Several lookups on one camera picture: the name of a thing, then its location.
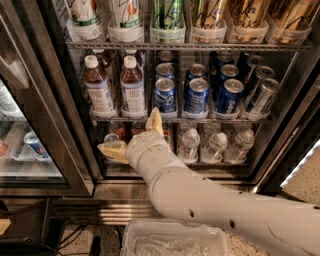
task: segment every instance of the bottle cap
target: bottle cap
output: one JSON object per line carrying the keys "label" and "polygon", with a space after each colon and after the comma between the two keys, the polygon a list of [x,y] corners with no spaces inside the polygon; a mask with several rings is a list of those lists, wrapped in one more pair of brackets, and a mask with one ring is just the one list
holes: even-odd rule
{"label": "bottle cap", "polygon": [[84,62],[86,63],[87,68],[95,68],[99,65],[98,59],[94,55],[88,55],[85,57]]}
{"label": "bottle cap", "polygon": [[133,56],[124,57],[124,67],[125,68],[135,68],[137,66],[136,58]]}

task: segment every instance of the bottle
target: bottle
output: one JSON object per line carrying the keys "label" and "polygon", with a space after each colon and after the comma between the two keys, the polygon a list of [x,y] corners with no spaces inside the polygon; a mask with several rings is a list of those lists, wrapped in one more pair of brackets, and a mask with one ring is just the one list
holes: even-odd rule
{"label": "bottle", "polygon": [[239,132],[224,151],[224,160],[232,164],[244,162],[253,144],[254,132],[252,130]]}
{"label": "bottle", "polygon": [[114,111],[113,101],[108,88],[107,72],[99,66],[96,56],[85,57],[87,70],[84,73],[84,84],[88,90],[93,110],[96,112]]}
{"label": "bottle", "polygon": [[135,57],[126,56],[124,58],[124,69],[121,71],[120,82],[123,110],[127,112],[144,112],[146,109],[144,82]]}
{"label": "bottle", "polygon": [[190,129],[183,134],[178,148],[178,157],[184,163],[194,163],[198,159],[200,136],[196,129]]}
{"label": "bottle", "polygon": [[213,134],[201,151],[201,162],[215,164],[222,160],[222,153],[228,146],[227,136],[223,133]]}

